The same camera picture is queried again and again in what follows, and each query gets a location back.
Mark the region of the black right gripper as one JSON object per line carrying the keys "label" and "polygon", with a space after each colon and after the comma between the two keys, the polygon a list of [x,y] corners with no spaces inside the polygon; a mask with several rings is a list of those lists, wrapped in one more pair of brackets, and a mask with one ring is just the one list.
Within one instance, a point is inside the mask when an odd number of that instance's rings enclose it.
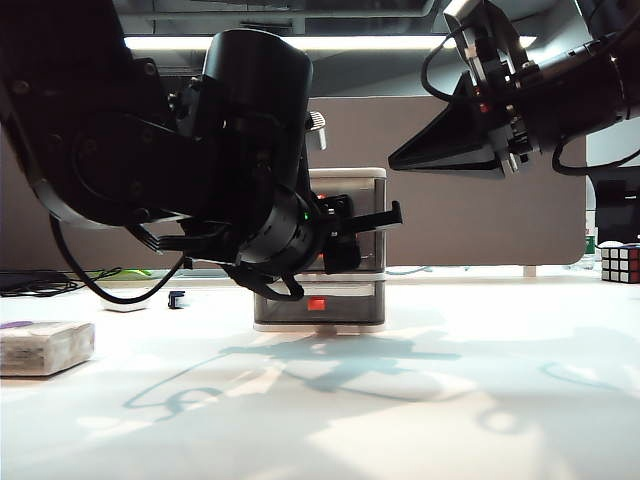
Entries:
{"label": "black right gripper", "polygon": [[504,98],[523,86],[521,75],[537,64],[521,41],[476,38],[468,47],[471,74],[454,94],[481,102],[449,103],[434,120],[393,152],[393,170],[503,178],[524,171],[533,151],[522,109]]}

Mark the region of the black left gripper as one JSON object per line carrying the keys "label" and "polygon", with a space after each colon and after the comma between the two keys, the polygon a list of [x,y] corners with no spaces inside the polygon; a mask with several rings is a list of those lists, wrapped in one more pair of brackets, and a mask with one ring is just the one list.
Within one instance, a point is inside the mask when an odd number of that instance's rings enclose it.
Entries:
{"label": "black left gripper", "polygon": [[323,248],[324,271],[338,274],[356,270],[361,263],[361,251],[354,233],[382,231],[403,223],[401,205],[391,202],[391,209],[354,216],[354,204],[347,194],[313,198],[313,227],[331,236]]}

